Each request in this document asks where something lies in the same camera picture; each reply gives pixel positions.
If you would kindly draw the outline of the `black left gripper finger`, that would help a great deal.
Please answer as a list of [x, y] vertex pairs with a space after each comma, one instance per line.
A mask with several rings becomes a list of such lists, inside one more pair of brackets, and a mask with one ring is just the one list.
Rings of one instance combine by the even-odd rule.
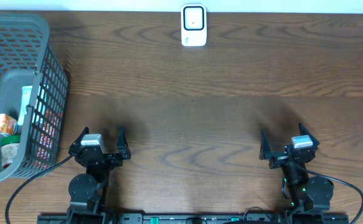
[[79, 151], [82, 149], [81, 141], [82, 141], [83, 137], [86, 134], [89, 134], [89, 128], [88, 127], [85, 127], [83, 129], [82, 133], [79, 135], [79, 137], [76, 138], [76, 140], [70, 145], [68, 153], [71, 156], [76, 156], [79, 153]]
[[118, 154], [120, 155], [120, 157], [123, 160], [131, 159], [131, 151], [130, 151], [130, 147], [127, 143], [127, 140], [126, 140], [124, 127], [121, 127], [118, 131], [116, 149], [118, 150]]

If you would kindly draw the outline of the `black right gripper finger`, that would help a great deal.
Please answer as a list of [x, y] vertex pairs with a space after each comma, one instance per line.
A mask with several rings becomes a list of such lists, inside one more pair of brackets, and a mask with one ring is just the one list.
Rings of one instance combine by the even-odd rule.
[[266, 137], [265, 131], [261, 130], [260, 160], [269, 159], [272, 156], [271, 147]]
[[300, 136], [308, 135], [311, 138], [311, 140], [313, 141], [312, 147], [315, 149], [318, 149], [319, 141], [308, 131], [308, 129], [304, 126], [304, 124], [299, 123], [298, 127], [299, 127]]

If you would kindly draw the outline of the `green lid jar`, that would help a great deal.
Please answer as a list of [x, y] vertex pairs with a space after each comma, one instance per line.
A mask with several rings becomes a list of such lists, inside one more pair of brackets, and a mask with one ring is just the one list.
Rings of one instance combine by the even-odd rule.
[[21, 136], [12, 135], [1, 139], [1, 164], [4, 169], [10, 166], [19, 151]]

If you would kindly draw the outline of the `orange small box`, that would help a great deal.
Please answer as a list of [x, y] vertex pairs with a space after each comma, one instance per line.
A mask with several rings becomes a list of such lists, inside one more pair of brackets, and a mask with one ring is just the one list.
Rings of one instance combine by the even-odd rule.
[[17, 120], [7, 114], [0, 114], [0, 134], [3, 136], [12, 136], [17, 133]]

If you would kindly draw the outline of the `teal white wipes packet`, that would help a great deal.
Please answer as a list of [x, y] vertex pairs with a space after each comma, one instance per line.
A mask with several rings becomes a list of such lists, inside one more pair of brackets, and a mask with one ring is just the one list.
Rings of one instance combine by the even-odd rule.
[[17, 124], [22, 126], [24, 124], [24, 118], [27, 114], [27, 105], [29, 104], [32, 93], [32, 85], [22, 87], [22, 97], [21, 97], [21, 108], [19, 112], [19, 118]]

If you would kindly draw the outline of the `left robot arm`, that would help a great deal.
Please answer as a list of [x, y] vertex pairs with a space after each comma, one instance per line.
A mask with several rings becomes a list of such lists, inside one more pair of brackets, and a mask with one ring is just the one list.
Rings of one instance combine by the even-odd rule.
[[69, 147], [68, 153], [86, 168], [86, 172], [75, 176], [69, 183], [70, 206], [66, 224], [118, 222], [116, 215], [106, 208], [106, 194], [110, 172], [131, 158], [124, 128], [118, 130], [115, 148], [117, 153], [104, 153], [102, 135], [90, 134], [87, 127]]

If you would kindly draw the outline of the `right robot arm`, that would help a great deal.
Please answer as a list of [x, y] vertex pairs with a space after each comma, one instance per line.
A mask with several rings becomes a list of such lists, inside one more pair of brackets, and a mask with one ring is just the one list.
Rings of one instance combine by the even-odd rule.
[[334, 184], [317, 175], [310, 177], [305, 164], [315, 158], [319, 141], [299, 124], [299, 135], [282, 151], [273, 152], [264, 131], [261, 132], [259, 159], [268, 160], [269, 168], [282, 169], [284, 196], [291, 208], [283, 212], [283, 223], [323, 223], [323, 214], [330, 209]]

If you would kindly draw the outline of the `white barcode scanner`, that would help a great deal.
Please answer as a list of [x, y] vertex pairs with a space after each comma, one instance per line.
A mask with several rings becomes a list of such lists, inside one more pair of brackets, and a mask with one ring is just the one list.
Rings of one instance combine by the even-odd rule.
[[181, 9], [181, 43], [202, 47], [207, 42], [207, 10], [202, 4], [185, 4]]

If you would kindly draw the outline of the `red patterned packet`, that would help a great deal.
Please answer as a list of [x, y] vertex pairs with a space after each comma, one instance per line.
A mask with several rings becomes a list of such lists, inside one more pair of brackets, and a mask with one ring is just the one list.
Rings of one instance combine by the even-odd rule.
[[39, 144], [42, 147], [37, 149], [37, 157], [49, 160], [50, 154], [54, 150], [54, 140], [58, 136], [59, 119], [62, 118], [62, 113], [54, 113], [51, 110], [45, 110], [45, 118], [48, 121], [43, 122], [43, 133], [40, 134]]

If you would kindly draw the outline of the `grey plastic mesh basket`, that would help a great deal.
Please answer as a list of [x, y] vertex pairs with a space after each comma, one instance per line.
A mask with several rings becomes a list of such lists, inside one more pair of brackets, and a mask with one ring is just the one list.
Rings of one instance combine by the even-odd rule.
[[[0, 182], [8, 178], [29, 178], [49, 169], [57, 162], [68, 100], [69, 79], [50, 44], [48, 23], [35, 14], [0, 12], [0, 114], [18, 120], [22, 87], [32, 85], [32, 93], [24, 124], [18, 125], [21, 136], [14, 162], [6, 169], [1, 164]], [[45, 110], [62, 113], [58, 136], [49, 160], [37, 157], [40, 134], [43, 133]]]

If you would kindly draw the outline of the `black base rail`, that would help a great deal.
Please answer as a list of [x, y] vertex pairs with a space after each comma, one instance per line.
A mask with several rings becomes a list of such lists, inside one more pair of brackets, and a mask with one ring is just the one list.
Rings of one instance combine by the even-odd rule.
[[[119, 213], [111, 219], [101, 219], [98, 223], [118, 224], [217, 224], [217, 223], [286, 223], [286, 219], [279, 214], [264, 214], [260, 212], [248, 213], [246, 215], [143, 215], [140, 213]], [[349, 222], [347, 215], [323, 214], [302, 215], [295, 214], [291, 223], [325, 223], [346, 224]]]

